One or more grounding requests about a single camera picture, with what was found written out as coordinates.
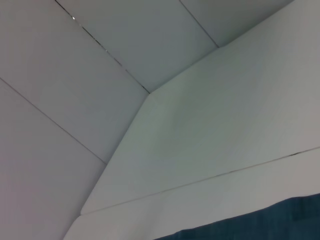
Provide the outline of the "teal t-shirt with beige print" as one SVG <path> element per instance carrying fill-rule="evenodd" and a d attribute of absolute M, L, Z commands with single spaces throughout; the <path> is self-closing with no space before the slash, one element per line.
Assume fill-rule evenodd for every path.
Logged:
<path fill-rule="evenodd" d="M 320 193 L 155 240 L 320 240 Z"/>

